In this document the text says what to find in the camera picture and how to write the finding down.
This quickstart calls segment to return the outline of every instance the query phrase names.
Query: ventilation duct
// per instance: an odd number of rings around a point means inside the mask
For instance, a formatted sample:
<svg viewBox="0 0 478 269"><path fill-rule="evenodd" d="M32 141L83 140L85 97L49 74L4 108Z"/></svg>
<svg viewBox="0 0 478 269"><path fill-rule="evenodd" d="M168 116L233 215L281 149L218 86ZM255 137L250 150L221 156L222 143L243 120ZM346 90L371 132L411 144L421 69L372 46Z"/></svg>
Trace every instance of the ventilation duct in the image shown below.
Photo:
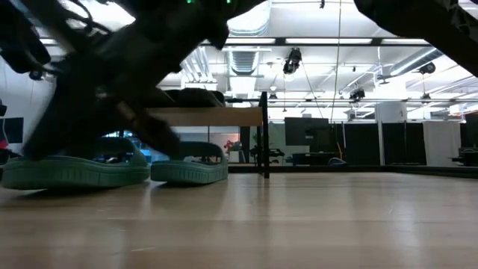
<svg viewBox="0 0 478 269"><path fill-rule="evenodd" d="M260 37L267 33L270 21L270 10L272 8L270 1L265 1L262 4L254 7L251 11L230 19L228 21L229 30L233 37ZM252 75L257 71L261 59L260 52L228 52L228 61L230 73L247 76ZM242 78L230 78L230 86L233 91L234 88L240 89L241 92L246 89L243 85ZM248 78L248 85L255 85L256 78Z"/></svg>
<svg viewBox="0 0 478 269"><path fill-rule="evenodd" d="M441 56L443 56L443 53L436 48L423 48L405 60L393 65L390 68L390 76L396 77L399 75L405 75L406 73L419 69Z"/></svg>

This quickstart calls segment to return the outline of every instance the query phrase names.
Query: ceiling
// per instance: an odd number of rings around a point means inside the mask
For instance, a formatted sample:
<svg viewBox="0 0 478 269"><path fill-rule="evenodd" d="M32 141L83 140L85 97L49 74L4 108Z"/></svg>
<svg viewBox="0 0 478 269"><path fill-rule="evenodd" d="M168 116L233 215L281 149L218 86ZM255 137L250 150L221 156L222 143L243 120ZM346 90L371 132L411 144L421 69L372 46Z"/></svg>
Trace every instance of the ceiling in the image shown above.
<svg viewBox="0 0 478 269"><path fill-rule="evenodd" d="M132 22L132 19L124 10L116 5L103 6L89 1L91 12L96 21L118 29L124 24ZM478 17L478 5L470 1L460 1L460 4L469 13ZM307 0L272 0L269 16L269 25L265 37L394 37L394 35L380 29L374 22L361 15L352 0L326 0L324 9L320 9L320 1ZM253 24L257 16L243 16L243 24ZM221 52L206 46L208 69L214 78L208 84L214 89L230 96L249 98L257 97L261 91L274 91L278 98L303 99L313 98L313 95L320 99L348 98L348 94L354 89L353 82L360 78L356 87L364 88L366 98L388 99L388 98L420 98L424 91L432 92L447 86L453 85L460 79L471 76L469 72L458 67L452 60L442 56L433 61L437 70L432 75L422 76L419 73L410 72L405 75L391 78L390 84L381 85L381 81L374 80L370 72L374 67L376 75L380 73L380 67L386 72L387 68L406 59L408 56L420 51L421 47L372 47L372 46L299 46L302 52L302 64L294 73L294 79L285 79L282 72L284 59L287 57L291 47L270 46L261 47L259 64L252 78L240 77L230 79L235 75L229 69L228 53ZM54 46L49 47L53 55L61 55L63 52ZM194 68L200 70L200 66L193 59ZM170 74L160 84L164 89L181 88L187 84L184 74ZM432 94L432 98L448 99L478 90L478 80L470 78L457 87L450 90L443 90L440 93ZM302 113L313 116L332 116L330 103L307 103L287 102L287 112L284 112L284 103L272 104L270 115L273 119L300 115ZM351 109L347 103L334 104L334 119L346 119L344 113ZM410 104L410 106L422 106L422 104ZM450 104L443 103L436 106L421 108L409 117L429 117L429 112L444 110ZM361 108L361 111L373 111L373 106Z"/></svg>

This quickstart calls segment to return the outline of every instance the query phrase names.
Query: wooden floor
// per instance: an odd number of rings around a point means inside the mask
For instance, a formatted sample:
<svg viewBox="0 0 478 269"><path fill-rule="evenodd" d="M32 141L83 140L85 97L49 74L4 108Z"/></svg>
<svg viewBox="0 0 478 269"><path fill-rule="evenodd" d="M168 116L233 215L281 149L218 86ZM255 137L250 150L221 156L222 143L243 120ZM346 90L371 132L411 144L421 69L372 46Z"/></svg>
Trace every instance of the wooden floor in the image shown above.
<svg viewBox="0 0 478 269"><path fill-rule="evenodd" d="M478 182L321 173L0 189L0 268L478 268Z"/></svg>

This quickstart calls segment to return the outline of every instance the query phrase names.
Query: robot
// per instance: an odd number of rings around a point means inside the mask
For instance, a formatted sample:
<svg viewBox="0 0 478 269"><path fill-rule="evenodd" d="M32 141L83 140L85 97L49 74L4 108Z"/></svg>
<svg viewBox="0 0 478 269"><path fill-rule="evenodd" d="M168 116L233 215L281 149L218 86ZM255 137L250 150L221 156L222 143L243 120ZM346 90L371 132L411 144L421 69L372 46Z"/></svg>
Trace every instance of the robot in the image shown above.
<svg viewBox="0 0 478 269"><path fill-rule="evenodd" d="M70 0L80 7L81 2ZM162 120L149 116L145 100L161 97L156 85L203 40L221 49L227 20L262 0L116 0L136 20L116 32L65 10L58 0L4 0L0 4L0 55L18 72L50 72L57 88L23 148L34 160L119 129L132 130L153 149L172 155L179 139ZM423 38L478 75L478 24L458 0L355 0L360 12L401 37ZM28 10L68 54L51 58ZM72 29L68 19L83 22Z"/></svg>

